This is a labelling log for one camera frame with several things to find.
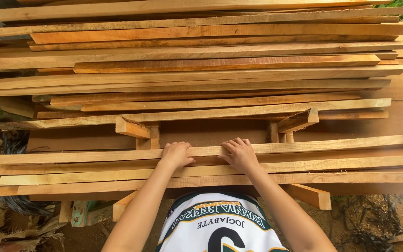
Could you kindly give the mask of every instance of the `forearm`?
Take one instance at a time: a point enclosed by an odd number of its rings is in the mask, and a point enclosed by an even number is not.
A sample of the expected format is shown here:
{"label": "forearm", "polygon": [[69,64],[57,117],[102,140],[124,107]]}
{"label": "forearm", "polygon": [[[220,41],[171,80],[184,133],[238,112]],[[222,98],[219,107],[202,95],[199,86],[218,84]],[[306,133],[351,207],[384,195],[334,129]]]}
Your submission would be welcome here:
{"label": "forearm", "polygon": [[336,251],[323,230],[261,167],[247,174],[294,252]]}
{"label": "forearm", "polygon": [[140,252],[147,241],[172,169],[158,163],[117,222],[102,252]]}

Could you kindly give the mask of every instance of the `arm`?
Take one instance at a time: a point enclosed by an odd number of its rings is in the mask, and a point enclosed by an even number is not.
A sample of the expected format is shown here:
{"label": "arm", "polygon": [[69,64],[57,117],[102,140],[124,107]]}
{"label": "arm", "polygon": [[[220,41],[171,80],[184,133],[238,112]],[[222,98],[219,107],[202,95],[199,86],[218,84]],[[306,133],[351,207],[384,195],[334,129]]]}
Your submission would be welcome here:
{"label": "arm", "polygon": [[116,223],[102,252],[142,251],[173,172],[195,162],[193,158],[186,157],[186,149],[190,146],[185,142],[166,144],[161,160]]}
{"label": "arm", "polygon": [[337,251],[317,223],[267,174],[248,139],[222,143],[232,157],[219,155],[248,176],[267,204],[278,228],[294,252]]}

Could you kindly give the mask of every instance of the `dirt ground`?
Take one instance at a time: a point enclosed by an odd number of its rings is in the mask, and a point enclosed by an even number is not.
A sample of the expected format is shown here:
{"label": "dirt ground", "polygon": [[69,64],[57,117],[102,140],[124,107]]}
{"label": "dirt ground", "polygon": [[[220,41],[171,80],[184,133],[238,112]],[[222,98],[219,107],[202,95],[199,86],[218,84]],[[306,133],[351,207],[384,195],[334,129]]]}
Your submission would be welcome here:
{"label": "dirt ground", "polygon": [[[0,139],[0,151],[1,150],[2,140]],[[303,202],[298,203],[318,223],[318,225],[321,226],[322,230],[328,235],[332,243],[338,248],[339,252],[364,252],[365,248],[363,245],[350,240],[351,234],[354,232],[354,230],[348,230],[347,227],[352,228],[353,226],[357,225],[361,219],[362,210],[365,207],[374,208],[375,206],[380,206],[381,209],[386,210],[388,209],[388,206],[386,201],[384,201],[383,196],[373,195],[365,196],[364,198],[360,197],[360,200],[358,201],[359,203],[355,203],[348,208],[344,208],[344,206],[349,205],[356,199],[357,196],[334,196],[332,198],[331,211],[318,210]],[[399,216],[400,223],[403,224],[403,195],[390,196],[391,202],[395,201],[395,199],[397,199],[395,209],[397,215]],[[160,210],[152,232],[150,233],[147,243],[144,246],[144,252],[154,251],[161,232],[162,223],[172,202],[173,199],[164,199],[161,202]],[[287,241],[278,231],[277,226],[268,212],[265,203],[262,199],[259,199],[259,202],[264,209],[269,223],[278,233],[283,245],[290,249]],[[387,233],[386,230],[383,230],[385,226],[375,221],[377,218],[378,216],[374,212],[368,213],[360,225],[360,230],[378,236],[383,236],[384,234],[389,236],[389,233]],[[10,210],[4,212],[0,209],[0,232],[12,233],[23,231],[29,228],[29,223],[32,223],[32,218],[23,216]],[[41,243],[36,246],[35,251],[98,252],[102,249],[107,238],[103,230],[105,229],[110,231],[113,229],[114,225],[114,222],[108,220],[103,223],[98,223],[94,226],[86,226],[81,228],[71,227],[70,224],[67,224],[57,230],[57,233],[63,234],[62,239],[59,239],[60,236],[43,239]],[[403,242],[396,243],[392,251],[403,252]]]}

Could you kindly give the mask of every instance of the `jersey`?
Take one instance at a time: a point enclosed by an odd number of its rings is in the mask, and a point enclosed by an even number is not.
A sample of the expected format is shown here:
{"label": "jersey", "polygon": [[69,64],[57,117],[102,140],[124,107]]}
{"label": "jersey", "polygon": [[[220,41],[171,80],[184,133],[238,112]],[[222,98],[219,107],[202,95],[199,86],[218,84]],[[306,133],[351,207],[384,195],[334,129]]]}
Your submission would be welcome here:
{"label": "jersey", "polygon": [[169,210],[156,252],[286,252],[255,198],[192,193]]}

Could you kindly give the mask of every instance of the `hand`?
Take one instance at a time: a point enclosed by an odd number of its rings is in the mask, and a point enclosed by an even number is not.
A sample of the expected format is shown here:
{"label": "hand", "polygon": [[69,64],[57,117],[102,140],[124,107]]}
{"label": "hand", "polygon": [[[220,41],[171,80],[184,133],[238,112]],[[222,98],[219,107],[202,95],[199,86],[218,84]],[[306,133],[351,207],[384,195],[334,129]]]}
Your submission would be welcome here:
{"label": "hand", "polygon": [[232,157],[221,154],[218,158],[225,160],[236,170],[248,174],[253,169],[261,168],[250,140],[236,138],[221,143],[221,146],[227,148],[232,153]]}
{"label": "hand", "polygon": [[163,164],[165,167],[169,167],[169,169],[175,170],[190,163],[195,163],[196,160],[193,157],[186,156],[186,150],[188,147],[192,147],[190,143],[167,143],[164,147],[160,164]]}

